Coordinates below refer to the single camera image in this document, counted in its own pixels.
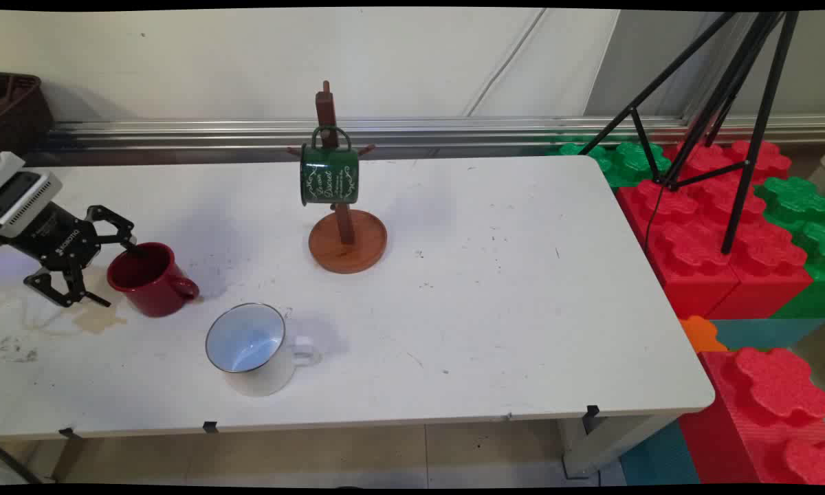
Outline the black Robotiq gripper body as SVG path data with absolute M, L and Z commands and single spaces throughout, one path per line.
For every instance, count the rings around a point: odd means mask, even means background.
M 93 223 L 53 201 L 30 206 L 0 223 L 0 242 L 11 245 L 47 270 L 82 270 L 101 251 Z

